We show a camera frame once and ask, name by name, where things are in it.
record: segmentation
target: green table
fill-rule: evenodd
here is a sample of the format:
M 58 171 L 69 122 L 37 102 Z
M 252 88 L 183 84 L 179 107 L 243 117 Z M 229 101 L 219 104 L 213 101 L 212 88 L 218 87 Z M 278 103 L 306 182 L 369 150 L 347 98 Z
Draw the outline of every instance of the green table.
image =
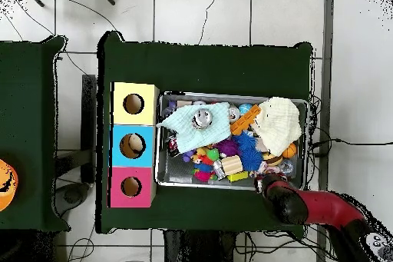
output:
M 106 138 L 112 81 L 154 84 L 161 91 L 308 100 L 312 46 L 170 45 L 124 42 L 119 36 L 107 32 L 98 44 L 97 230 L 291 230 L 301 237 L 301 226 L 280 224 L 252 191 L 159 186 L 150 208 L 108 208 Z
M 0 229 L 67 230 L 52 208 L 56 104 L 54 57 L 65 38 L 0 42 L 0 158 L 18 173 Z

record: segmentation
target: pumpkin bucket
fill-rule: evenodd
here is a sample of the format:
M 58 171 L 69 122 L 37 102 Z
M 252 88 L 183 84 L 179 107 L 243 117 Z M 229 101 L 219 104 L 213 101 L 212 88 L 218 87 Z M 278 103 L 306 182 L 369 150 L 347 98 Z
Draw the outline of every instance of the pumpkin bucket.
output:
M 17 186 L 18 175 L 15 169 L 0 159 L 0 211 L 11 203 Z

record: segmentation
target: yellow box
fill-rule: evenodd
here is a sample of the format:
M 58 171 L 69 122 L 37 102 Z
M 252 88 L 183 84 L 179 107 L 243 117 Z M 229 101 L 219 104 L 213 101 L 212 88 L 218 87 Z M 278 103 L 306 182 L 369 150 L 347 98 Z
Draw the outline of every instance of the yellow box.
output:
M 115 124 L 156 124 L 157 98 L 160 93 L 156 86 L 114 82 L 113 91 Z
M 244 178 L 248 178 L 249 176 L 249 172 L 248 171 L 241 171 L 240 173 L 235 173 L 232 175 L 228 175 L 228 180 L 230 180 L 230 182 L 234 182 L 234 181 L 238 181 L 238 180 L 242 180 Z

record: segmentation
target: cube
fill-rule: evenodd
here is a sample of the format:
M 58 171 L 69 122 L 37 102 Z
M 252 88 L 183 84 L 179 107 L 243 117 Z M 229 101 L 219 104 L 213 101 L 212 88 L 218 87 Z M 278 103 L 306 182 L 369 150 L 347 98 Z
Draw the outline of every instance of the cube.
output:
M 157 188 L 154 182 L 153 168 L 112 167 L 108 180 L 110 185 L 108 207 L 147 208 L 151 206 Z
M 155 127 L 115 124 L 112 136 L 112 158 L 109 163 L 113 167 L 154 167 Z M 139 154 L 134 153 L 134 146 L 129 144 L 129 140 L 134 138 L 143 143 Z
M 154 85 L 127 82 L 112 83 L 115 124 L 156 124 L 157 98 L 160 91 Z

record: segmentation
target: silver tray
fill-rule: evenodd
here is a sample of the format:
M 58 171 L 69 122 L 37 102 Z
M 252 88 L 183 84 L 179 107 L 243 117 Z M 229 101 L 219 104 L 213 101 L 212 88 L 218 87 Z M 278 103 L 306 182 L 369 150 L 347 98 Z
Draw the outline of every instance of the silver tray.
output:
M 169 101 L 205 101 L 208 102 L 223 102 L 227 101 L 230 104 L 239 106 L 240 104 L 260 104 L 267 101 L 265 97 L 252 96 L 237 96 L 237 95 L 214 95 L 214 94 L 200 94 L 193 92 L 170 92 L 165 91 L 161 93 L 157 102 L 157 117 L 161 116 L 163 110 L 168 106 Z M 298 152 L 294 156 L 295 174 L 291 178 L 291 183 L 298 188 L 304 188 L 307 177 L 307 156 L 308 156 L 308 142 L 309 142 L 309 103 L 301 99 L 291 99 L 291 101 L 299 109 L 299 123 L 302 128 L 302 136 L 296 142 Z M 170 136 L 170 131 L 164 127 L 157 129 L 156 136 L 156 160 L 154 166 L 155 181 L 159 185 L 174 186 L 174 187 L 206 187 L 215 189 L 229 189 L 229 190 L 255 190 L 253 179 L 251 177 L 240 181 L 230 181 L 225 177 L 221 181 L 209 180 L 203 183 L 197 180 L 192 175 L 194 169 L 193 163 L 186 163 L 182 159 L 182 154 L 172 158 L 167 153 L 166 140 Z

